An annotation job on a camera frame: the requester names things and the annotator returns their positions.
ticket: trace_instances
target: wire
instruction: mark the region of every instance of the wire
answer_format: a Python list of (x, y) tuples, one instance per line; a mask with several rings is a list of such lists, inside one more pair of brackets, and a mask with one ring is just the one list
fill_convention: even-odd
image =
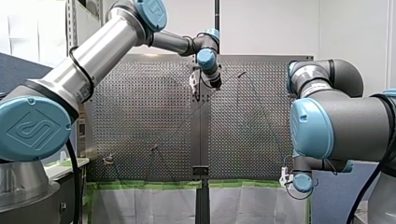
[[(383, 94), (377, 94), (377, 95), (374, 95), (374, 97), (377, 97), (377, 98), (385, 101), (386, 103), (388, 103), (388, 105), (391, 107), (391, 111), (392, 111), (393, 117), (395, 116), (394, 113), (396, 111), (396, 105), (393, 103), (392, 100), (390, 100), (387, 96), (385, 96)], [(353, 203), (353, 205), (352, 205), (352, 207), (351, 207), (351, 209), (349, 211), (349, 215), (347, 217), (346, 224), (350, 224), (352, 222), (353, 217), (355, 216), (355, 212), (358, 209), (359, 203), (361, 202), (361, 199), (363, 198), (363, 196), (366, 193), (367, 189), (370, 188), (370, 186), (372, 185), (372, 183), (375, 180), (375, 178), (378, 176), (378, 174), (381, 171), (382, 167), (389, 161), (390, 155), (392, 154), (392, 152), (396, 148), (396, 132), (395, 132), (395, 130), (392, 130), (392, 131), (393, 131), (393, 134), (392, 134), (391, 140), (389, 142), (387, 151), (385, 152), (385, 154), (382, 157), (382, 159), (379, 162), (379, 164), (375, 167), (373, 173), (370, 175), (370, 177), (368, 178), (368, 180), (364, 184), (363, 188), (361, 188), (361, 191), (359, 192), (358, 197), (356, 198), (355, 202)]]
[(201, 82), (198, 80), (198, 90), (195, 92), (194, 97), (197, 102), (201, 100)]
[(334, 175), (338, 175), (337, 170), (335, 169), (334, 165), (332, 165), (332, 163), (329, 161), (329, 159), (324, 159), (324, 161), (326, 161), (330, 165), (330, 167), (332, 167), (332, 173)]
[(290, 181), (290, 182), (286, 183), (286, 184), (285, 184), (285, 189), (286, 189), (286, 192), (289, 194), (289, 196), (290, 196), (291, 198), (295, 199), (295, 200), (299, 200), (299, 201), (305, 200), (305, 199), (311, 197), (312, 193), (314, 192), (314, 189), (311, 189), (311, 191), (309, 191), (308, 195), (306, 195), (305, 197), (303, 197), (303, 198), (297, 198), (297, 197), (291, 195), (291, 193), (290, 193), (290, 191), (289, 191), (288, 185), (291, 184), (291, 183), (293, 183), (293, 182)]
[(120, 175), (120, 167), (116, 164), (115, 161), (114, 161), (113, 167), (114, 167), (114, 169), (116, 170), (117, 178), (119, 179), (119, 181), (121, 182), (122, 185), (127, 186), (127, 187), (130, 187), (130, 188), (135, 187), (135, 186), (129, 185), (128, 183), (125, 182), (124, 179), (121, 178), (121, 175)]
[(293, 155), (287, 155), (287, 156), (285, 156), (284, 158), (283, 158), (283, 166), (286, 166), (287, 165), (287, 162), (286, 162), (286, 159), (288, 158), (288, 157), (292, 157)]
[(207, 85), (206, 82), (204, 81), (204, 79), (202, 78), (202, 70), (199, 71), (199, 80), (200, 80), (200, 83), (201, 83), (201, 81), (202, 81), (202, 83), (204, 83), (204, 85), (205, 85), (206, 87), (208, 87), (209, 89), (214, 89), (213, 87)]
[(79, 188), (79, 169), (75, 151), (73, 149), (72, 143), (70, 142), (70, 138), (66, 142), (66, 148), (70, 156), (70, 161), (72, 162), (72, 169), (73, 169), (73, 177), (75, 182), (75, 211), (73, 217), (73, 223), (78, 224), (79, 222), (79, 210), (81, 205), (81, 194)]
[[(223, 83), (226, 84), (228, 81), (230, 81), (234, 76), (230, 76), (228, 79), (226, 79)], [(214, 91), (210, 96), (214, 97), (216, 94), (218, 93), (218, 91)], [(195, 112), (197, 112), (199, 109), (201, 109), (202, 106), (204, 106), (208, 101), (204, 101), (202, 102), (197, 108), (195, 108), (183, 121), (180, 122), (180, 125), (177, 127), (177, 129), (171, 134), (171, 136), (167, 139), (165, 139), (163, 142), (161, 143), (157, 143), (160, 141), (160, 139), (162, 139), (167, 133), (161, 134), (160, 136), (158, 136), (158, 138), (155, 141), (155, 145), (157, 145), (158, 147), (166, 142), (168, 142), (170, 139), (172, 139), (177, 133), (178, 131), (180, 131), (180, 129), (183, 127), (183, 125), (186, 124), (186, 122), (191, 118), (191, 116), (193, 116), (195, 114)]]
[[(253, 82), (251, 81), (251, 79), (250, 79), (250, 77), (247, 75), (247, 73), (246, 73), (246, 72), (245, 72), (245, 73), (241, 73), (240, 76), (238, 76), (238, 77), (241, 77), (241, 76), (247, 77), (248, 82), (250, 83), (251, 89), (253, 89), (253, 92), (254, 92), (254, 94), (255, 94), (255, 96), (256, 96), (256, 99), (260, 99), (260, 98), (259, 98), (259, 94), (257, 93), (256, 88), (254, 87)], [(277, 147), (277, 149), (278, 149), (278, 151), (279, 151), (279, 153), (280, 153), (281, 150), (280, 150), (279, 139), (277, 139), (277, 136), (276, 136), (276, 132), (275, 132), (275, 130), (274, 130), (274, 127), (273, 127), (271, 121), (268, 119), (268, 116), (267, 116), (267, 113), (266, 113), (266, 108), (265, 108), (264, 106), (262, 106), (262, 104), (260, 104), (260, 103), (259, 103), (259, 107), (262, 108), (262, 113), (263, 113), (264, 119), (265, 119), (265, 121), (268, 123), (268, 127), (269, 127), (269, 129), (270, 129), (270, 131), (271, 131), (271, 134), (272, 134), (272, 136), (273, 136), (274, 139), (275, 139), (276, 147)]]
[(6, 98), (6, 96), (9, 94), (9, 92), (0, 92), (0, 100), (3, 100)]
[(317, 184), (314, 185), (314, 188), (317, 187), (317, 186), (319, 186), (319, 179), (317, 179)]
[(169, 166), (166, 164), (165, 159), (163, 158), (163, 154), (161, 153), (161, 151), (157, 147), (154, 150), (158, 151), (158, 154), (160, 155), (160, 160), (163, 162), (163, 166), (165, 167), (165, 170), (171, 176), (172, 181), (176, 182), (176, 179), (175, 179), (174, 175), (172, 175), (171, 169), (169, 169)]
[(84, 74), (84, 76), (88, 79), (88, 81), (90, 82), (90, 94), (88, 95), (87, 98), (85, 98), (85, 100), (83, 100), (81, 103), (84, 104), (85, 102), (87, 102), (89, 99), (91, 99), (91, 97), (93, 96), (93, 89), (95, 88), (95, 84), (93, 83), (93, 80), (90, 76), (90, 74), (88, 74), (87, 70), (85, 70), (84, 67), (82, 67), (79, 62), (76, 60), (76, 58), (73, 55), (73, 52), (77, 49), (78, 47), (75, 46), (73, 48), (71, 48), (69, 50), (69, 57), (70, 59), (73, 61), (73, 63), (78, 67), (78, 69), (82, 72), (82, 74)]

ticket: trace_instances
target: metal frame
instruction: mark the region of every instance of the metal frame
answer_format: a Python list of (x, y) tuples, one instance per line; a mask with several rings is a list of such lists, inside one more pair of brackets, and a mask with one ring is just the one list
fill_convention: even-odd
[[(178, 55), (158, 55), (155, 57), (149, 57), (145, 55), (127, 55), (122, 62), (180, 62), (187, 60), (191, 62), (191, 70), (194, 66), (192, 58), (180, 58)], [(221, 62), (235, 62), (235, 63), (288, 63), (292, 60), (309, 61), (312, 60), (311, 56), (228, 56), (219, 55), (219, 63)], [(210, 202), (209, 202), (209, 187), (208, 179), (210, 178), (210, 160), (209, 160), (209, 132), (210, 123), (212, 121), (212, 96), (215, 93), (208, 89), (205, 85), (200, 85), (200, 101), (196, 101), (194, 97), (191, 97), (191, 112), (200, 110), (191, 116), (191, 172), (194, 167), (207, 168), (209, 174), (198, 174), (192, 175), (193, 180), (201, 180), (202, 187), (196, 192), (196, 224), (208, 224), (210, 223)], [(87, 111), (86, 117), (86, 146), (87, 149), (92, 149), (92, 102), (85, 104)], [(238, 176), (237, 178), (258, 178), (252, 176)], [(169, 179), (151, 179), (169, 181)]]
[(76, 0), (66, 2), (66, 36), (67, 52), (77, 45), (77, 11)]

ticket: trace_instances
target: pegboard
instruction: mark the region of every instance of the pegboard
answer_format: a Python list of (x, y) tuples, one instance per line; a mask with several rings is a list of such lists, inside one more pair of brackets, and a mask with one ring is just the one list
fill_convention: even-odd
[(287, 66), (308, 59), (220, 55), (221, 90), (201, 85), (196, 102), (192, 58), (127, 55), (86, 106), (89, 180), (191, 180), (197, 162), (212, 179), (278, 179), (292, 151)]
[(283, 159), (292, 153), (288, 64), (309, 59), (219, 57), (226, 84), (211, 99), (209, 178), (279, 179)]
[[(192, 58), (127, 55), (95, 89), (91, 181), (191, 179)], [(114, 155), (113, 165), (103, 158)]]

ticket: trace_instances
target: black cable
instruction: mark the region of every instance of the black cable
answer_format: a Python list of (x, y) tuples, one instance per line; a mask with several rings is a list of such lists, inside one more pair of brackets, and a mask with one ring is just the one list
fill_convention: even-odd
[(9, 92), (0, 92), (0, 100), (3, 100), (6, 98), (6, 96), (9, 94)]
[(214, 89), (213, 87), (207, 85), (207, 84), (204, 82), (204, 79), (202, 78), (202, 70), (200, 70), (200, 72), (199, 72), (199, 80), (200, 80), (200, 83), (201, 83), (201, 81), (202, 81), (202, 83), (204, 83), (204, 85), (205, 85), (206, 87), (208, 87), (209, 89)]
[(197, 102), (201, 100), (201, 82), (198, 80), (198, 90), (195, 92), (194, 97)]
[(255, 99), (257, 99), (257, 100), (259, 101), (258, 106), (262, 109), (262, 114), (263, 114), (263, 116), (264, 116), (264, 119), (265, 119), (265, 121), (266, 121), (267, 124), (268, 124), (268, 127), (269, 127), (269, 129), (270, 129), (271, 135), (274, 137), (274, 140), (275, 140), (275, 143), (276, 143), (276, 147), (277, 147), (277, 151), (278, 151), (279, 154), (280, 154), (280, 153), (282, 152), (282, 151), (281, 151), (281, 147), (280, 147), (280, 141), (279, 141), (279, 139), (277, 138), (276, 131), (275, 131), (275, 128), (273, 127), (273, 124), (272, 124), (271, 120), (268, 118), (268, 115), (267, 115), (267, 112), (266, 112), (266, 108), (263, 106), (263, 105), (265, 105), (265, 104), (260, 104), (260, 99), (261, 99), (261, 97), (259, 96), (259, 94), (258, 94), (256, 88), (254, 87), (254, 83), (253, 83), (253, 81), (250, 79), (249, 75), (247, 75), (247, 73), (244, 72), (244, 73), (241, 73), (241, 74), (240, 74), (240, 77), (241, 77), (241, 76), (244, 76), (244, 77), (246, 77), (246, 78), (248, 79), (248, 82), (249, 82), (249, 84), (250, 84), (250, 86), (251, 86), (251, 89), (253, 89), (253, 93), (254, 93), (254, 95), (255, 95)]
[[(223, 85), (225, 85), (225, 84), (226, 84), (228, 81), (230, 81), (231, 79), (233, 79), (233, 76), (230, 76), (229, 78), (227, 78), (227, 79), (224, 81)], [(219, 92), (219, 91), (213, 91), (213, 93), (210, 95), (210, 97), (213, 98), (218, 92)], [(166, 133), (164, 133), (164, 134), (160, 134), (160, 135), (158, 136), (158, 138), (155, 140), (155, 145), (157, 145), (157, 146), (159, 147), (160, 145), (163, 145), (164, 143), (167, 143), (170, 139), (172, 139), (172, 138), (178, 133), (178, 131), (181, 130), (181, 128), (183, 127), (183, 125), (185, 125), (186, 122), (195, 114), (195, 112), (197, 112), (199, 109), (201, 109), (201, 107), (204, 106), (205, 104), (207, 104), (207, 102), (208, 102), (208, 101), (205, 101), (205, 102), (201, 103), (201, 104), (200, 104), (197, 108), (195, 108), (186, 118), (184, 118), (184, 119), (180, 122), (180, 124), (179, 124), (179, 126), (177, 127), (177, 129), (176, 129), (175, 131), (173, 131), (172, 134), (171, 134), (169, 137), (165, 138), (166, 135), (168, 134), (168, 132), (166, 132)]]
[(332, 174), (338, 175), (337, 170), (335, 169), (334, 165), (332, 165), (332, 163), (329, 161), (329, 159), (324, 159), (324, 161), (326, 161), (330, 165), (330, 167), (332, 167)]
[(78, 69), (82, 72), (82, 74), (84, 74), (84, 76), (88, 79), (88, 81), (90, 82), (90, 95), (88, 95), (88, 97), (82, 101), (81, 103), (84, 104), (85, 102), (87, 102), (89, 99), (91, 99), (91, 97), (93, 96), (93, 89), (95, 88), (95, 84), (93, 83), (93, 80), (90, 76), (90, 74), (88, 74), (87, 70), (85, 70), (85, 68), (83, 68), (79, 62), (76, 60), (76, 58), (73, 55), (73, 52), (77, 49), (78, 47), (73, 47), (69, 50), (69, 57), (70, 59), (73, 61), (73, 63), (78, 67)]
[(121, 183), (123, 186), (129, 187), (129, 188), (134, 188), (135, 186), (129, 185), (128, 183), (125, 182), (124, 179), (121, 178), (120, 167), (116, 164), (115, 161), (114, 161), (113, 166), (114, 166), (114, 169), (116, 170), (116, 175), (117, 175), (117, 178), (119, 179), (120, 183)]
[(75, 186), (74, 186), (74, 189), (75, 189), (75, 211), (74, 211), (74, 216), (73, 216), (73, 223), (78, 224), (79, 210), (80, 210), (79, 208), (81, 205), (81, 194), (80, 194), (80, 189), (79, 189), (79, 169), (78, 169), (76, 154), (73, 149), (72, 143), (70, 142), (70, 139), (67, 140), (66, 147), (67, 147), (67, 151), (70, 156), (70, 161), (72, 162), (73, 177), (74, 177), (74, 182), (75, 182)]
[[(388, 103), (389, 106), (391, 106), (391, 112), (393, 114), (393, 117), (395, 116), (394, 113), (396, 111), (396, 105), (393, 103), (392, 100), (390, 100), (387, 96), (378, 94), (374, 95), (374, 97), (379, 98), (380, 100), (385, 101)], [(384, 156), (382, 157), (381, 161), (379, 164), (375, 167), (373, 173), (370, 175), (366, 183), (364, 184), (363, 188), (361, 188), (361, 191), (358, 194), (358, 197), (356, 198), (355, 202), (353, 203), (349, 215), (346, 220), (346, 224), (350, 224), (353, 220), (353, 217), (355, 216), (355, 212), (358, 209), (359, 203), (361, 202), (361, 199), (363, 198), (364, 194), (366, 193), (367, 189), (370, 188), (372, 183), (374, 182), (375, 178), (378, 176), (379, 172), (381, 171), (382, 167), (389, 161), (389, 157), (392, 154), (393, 150), (396, 148), (396, 132), (395, 130), (392, 130), (393, 134), (391, 137), (391, 140), (389, 142), (387, 151), (385, 152)]]

